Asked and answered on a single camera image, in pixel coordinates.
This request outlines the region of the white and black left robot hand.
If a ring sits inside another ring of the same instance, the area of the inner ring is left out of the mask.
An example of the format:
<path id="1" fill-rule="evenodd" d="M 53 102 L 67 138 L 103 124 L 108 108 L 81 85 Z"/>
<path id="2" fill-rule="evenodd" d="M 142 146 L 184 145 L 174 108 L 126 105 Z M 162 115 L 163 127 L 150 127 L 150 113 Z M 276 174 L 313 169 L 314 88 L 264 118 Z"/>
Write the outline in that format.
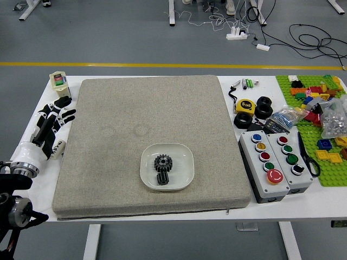
<path id="1" fill-rule="evenodd" d="M 54 153 L 56 133 L 61 127 L 75 119 L 75 109 L 67 110 L 72 98 L 63 96 L 46 104 L 29 121 L 29 132 L 23 136 L 16 165 L 29 166 L 38 172 L 43 161 Z"/>

